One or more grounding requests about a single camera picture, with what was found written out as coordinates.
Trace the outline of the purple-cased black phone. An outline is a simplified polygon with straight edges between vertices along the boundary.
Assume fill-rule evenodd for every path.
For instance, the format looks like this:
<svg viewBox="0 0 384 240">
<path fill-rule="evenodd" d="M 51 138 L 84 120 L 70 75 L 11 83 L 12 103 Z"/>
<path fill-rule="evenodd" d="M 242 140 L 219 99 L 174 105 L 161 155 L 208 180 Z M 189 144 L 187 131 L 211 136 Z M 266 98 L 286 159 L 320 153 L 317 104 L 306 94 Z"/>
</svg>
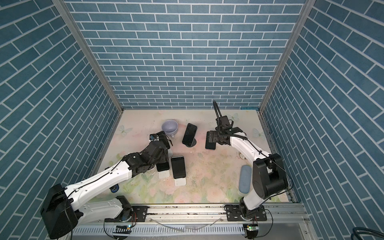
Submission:
<svg viewBox="0 0 384 240">
<path fill-rule="evenodd" d="M 208 131 L 206 134 L 205 149 L 206 150 L 215 150 L 216 149 L 216 143 L 213 140 L 213 133 L 211 131 Z"/>
</svg>

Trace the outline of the wooden base metal stand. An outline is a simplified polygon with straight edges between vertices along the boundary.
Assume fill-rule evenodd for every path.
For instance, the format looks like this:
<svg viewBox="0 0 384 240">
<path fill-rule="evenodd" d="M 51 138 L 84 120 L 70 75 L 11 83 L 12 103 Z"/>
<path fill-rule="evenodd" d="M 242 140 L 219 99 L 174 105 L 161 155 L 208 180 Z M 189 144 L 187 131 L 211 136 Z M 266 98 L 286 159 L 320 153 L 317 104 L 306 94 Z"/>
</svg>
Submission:
<svg viewBox="0 0 384 240">
<path fill-rule="evenodd" d="M 242 153 L 239 153 L 239 156 L 242 160 L 247 160 L 247 158 L 242 154 Z"/>
</svg>

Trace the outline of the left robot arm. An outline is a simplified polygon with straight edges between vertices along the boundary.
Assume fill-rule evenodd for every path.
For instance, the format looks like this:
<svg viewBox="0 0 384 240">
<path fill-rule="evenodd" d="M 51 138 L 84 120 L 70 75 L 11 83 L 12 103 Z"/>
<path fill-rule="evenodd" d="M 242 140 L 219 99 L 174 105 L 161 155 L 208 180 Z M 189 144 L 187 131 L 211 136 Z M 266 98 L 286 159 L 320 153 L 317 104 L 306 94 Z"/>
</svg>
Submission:
<svg viewBox="0 0 384 240">
<path fill-rule="evenodd" d="M 40 210 L 49 238 L 58 240 L 77 225 L 97 220 L 136 223 L 137 214 L 124 196 L 93 204 L 89 201 L 106 190 L 115 193 L 119 183 L 167 164 L 172 145 L 165 132 L 151 134 L 149 145 L 141 152 L 127 154 L 112 167 L 78 183 L 51 187 Z"/>
</svg>

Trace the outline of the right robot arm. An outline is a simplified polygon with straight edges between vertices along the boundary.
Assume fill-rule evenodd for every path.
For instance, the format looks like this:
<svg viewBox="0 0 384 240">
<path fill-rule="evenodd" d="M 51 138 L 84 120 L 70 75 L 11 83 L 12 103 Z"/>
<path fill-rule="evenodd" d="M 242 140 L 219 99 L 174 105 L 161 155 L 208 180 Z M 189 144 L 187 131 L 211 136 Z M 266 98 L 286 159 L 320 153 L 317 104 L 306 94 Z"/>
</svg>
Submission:
<svg viewBox="0 0 384 240">
<path fill-rule="evenodd" d="M 239 204 L 242 217 L 250 220 L 256 209 L 289 187 L 283 159 L 279 154 L 263 152 L 240 128 L 234 128 L 227 116 L 218 115 L 216 122 L 215 130 L 209 132 L 209 142 L 235 148 L 252 164 L 252 189 Z"/>
</svg>

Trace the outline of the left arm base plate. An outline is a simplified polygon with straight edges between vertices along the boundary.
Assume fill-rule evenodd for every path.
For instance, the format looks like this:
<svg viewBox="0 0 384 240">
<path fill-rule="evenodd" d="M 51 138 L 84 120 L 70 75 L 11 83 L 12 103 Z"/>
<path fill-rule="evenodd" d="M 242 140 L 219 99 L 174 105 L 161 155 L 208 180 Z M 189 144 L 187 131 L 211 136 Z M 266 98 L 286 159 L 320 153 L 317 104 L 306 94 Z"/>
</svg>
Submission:
<svg viewBox="0 0 384 240">
<path fill-rule="evenodd" d="M 132 206 L 124 208 L 119 216 L 120 222 L 143 223 L 146 220 L 148 206 Z"/>
</svg>

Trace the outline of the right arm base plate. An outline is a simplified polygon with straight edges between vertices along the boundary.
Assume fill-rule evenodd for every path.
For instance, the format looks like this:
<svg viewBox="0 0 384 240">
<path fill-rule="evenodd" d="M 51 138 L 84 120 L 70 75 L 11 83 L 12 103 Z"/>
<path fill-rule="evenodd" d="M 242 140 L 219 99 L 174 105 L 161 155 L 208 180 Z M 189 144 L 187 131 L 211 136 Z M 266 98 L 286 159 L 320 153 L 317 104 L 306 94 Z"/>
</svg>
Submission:
<svg viewBox="0 0 384 240">
<path fill-rule="evenodd" d="M 240 221 L 266 221 L 266 211 L 264 206 L 260 206 L 254 210 L 248 210 L 245 204 L 239 205 L 225 205 L 224 210 L 226 212 L 228 222 L 240 222 Z"/>
</svg>

